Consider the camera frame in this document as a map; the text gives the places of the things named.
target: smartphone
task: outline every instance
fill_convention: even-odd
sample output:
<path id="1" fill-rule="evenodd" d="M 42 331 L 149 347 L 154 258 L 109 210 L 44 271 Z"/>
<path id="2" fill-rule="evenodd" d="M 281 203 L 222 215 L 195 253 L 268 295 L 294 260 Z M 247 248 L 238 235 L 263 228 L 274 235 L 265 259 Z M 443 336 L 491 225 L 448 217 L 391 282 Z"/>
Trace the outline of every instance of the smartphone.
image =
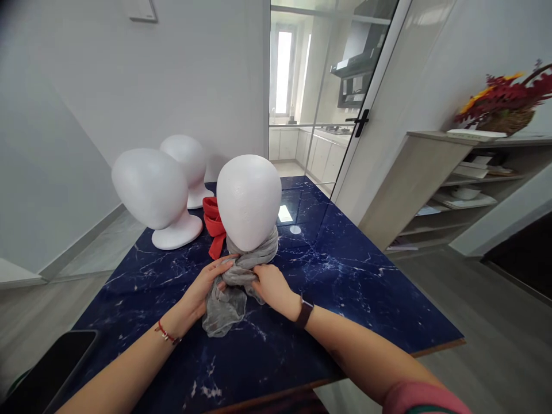
<path id="1" fill-rule="evenodd" d="M 64 333 L 0 406 L 0 413 L 43 414 L 92 351 L 98 331 Z"/>

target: stove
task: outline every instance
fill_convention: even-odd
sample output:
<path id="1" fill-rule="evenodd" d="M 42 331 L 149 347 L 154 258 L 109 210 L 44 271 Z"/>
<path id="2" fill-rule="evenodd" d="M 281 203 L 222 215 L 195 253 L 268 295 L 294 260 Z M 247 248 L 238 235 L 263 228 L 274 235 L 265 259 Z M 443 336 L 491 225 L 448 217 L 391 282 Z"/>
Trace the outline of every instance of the stove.
<path id="1" fill-rule="evenodd" d="M 320 128 L 316 128 L 319 131 L 329 132 L 334 135 L 350 135 L 352 134 L 352 126 L 322 126 Z"/>

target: smartwatch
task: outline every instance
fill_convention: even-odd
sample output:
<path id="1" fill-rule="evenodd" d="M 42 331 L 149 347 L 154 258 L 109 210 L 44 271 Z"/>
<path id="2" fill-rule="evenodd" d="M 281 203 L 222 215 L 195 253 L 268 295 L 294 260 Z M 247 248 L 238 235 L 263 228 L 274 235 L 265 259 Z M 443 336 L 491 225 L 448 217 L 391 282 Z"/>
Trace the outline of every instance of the smartwatch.
<path id="1" fill-rule="evenodd" d="M 300 329 L 305 328 L 306 323 L 309 321 L 309 316 L 311 315 L 312 309 L 314 307 L 315 306 L 312 304 L 312 300 L 310 300 L 308 297 L 301 295 L 301 312 L 299 313 L 299 317 L 295 322 L 295 325 L 298 328 Z"/>

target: hand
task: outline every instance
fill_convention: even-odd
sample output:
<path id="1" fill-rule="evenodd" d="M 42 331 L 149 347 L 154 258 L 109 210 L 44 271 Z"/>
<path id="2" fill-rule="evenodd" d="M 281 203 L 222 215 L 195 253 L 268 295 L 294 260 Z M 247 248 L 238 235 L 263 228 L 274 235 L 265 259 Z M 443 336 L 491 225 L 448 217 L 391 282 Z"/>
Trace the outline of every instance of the hand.
<path id="1" fill-rule="evenodd" d="M 162 318 L 163 327 L 170 334 L 183 336 L 191 326 L 201 318 L 207 310 L 205 298 L 211 291 L 214 279 L 226 272 L 234 264 L 230 260 L 223 264 L 226 259 L 237 258 L 239 255 L 230 255 L 215 260 L 213 263 L 205 266 L 197 278 L 182 296 L 176 305 L 174 305 Z M 226 283 L 218 284 L 220 290 L 226 289 Z"/>
<path id="2" fill-rule="evenodd" d="M 259 281 L 252 283 L 253 289 L 271 308 L 295 322 L 301 312 L 301 297 L 293 293 L 282 272 L 273 264 L 255 266 L 253 272 Z"/>

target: red string bracelet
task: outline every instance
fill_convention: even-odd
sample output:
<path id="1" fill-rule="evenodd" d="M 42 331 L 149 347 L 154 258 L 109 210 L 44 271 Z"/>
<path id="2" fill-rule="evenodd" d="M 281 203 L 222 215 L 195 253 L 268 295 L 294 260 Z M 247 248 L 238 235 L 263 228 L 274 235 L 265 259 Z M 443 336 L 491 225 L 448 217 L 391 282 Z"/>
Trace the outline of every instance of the red string bracelet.
<path id="1" fill-rule="evenodd" d="M 182 340 L 182 338 L 178 338 L 178 337 L 173 338 L 172 336 L 170 336 L 170 335 L 168 334 L 168 332 L 165 331 L 165 330 L 163 329 L 163 327 L 161 326 L 161 319 L 159 319 L 159 320 L 157 321 L 157 325 L 158 325 L 158 326 L 157 326 L 157 328 L 155 328 L 155 332 L 161 331 L 161 332 L 163 333 L 162 338 L 163 338 L 164 340 L 170 339 L 173 346 L 174 346 L 174 345 L 178 345 L 178 344 L 180 343 L 180 341 Z"/>

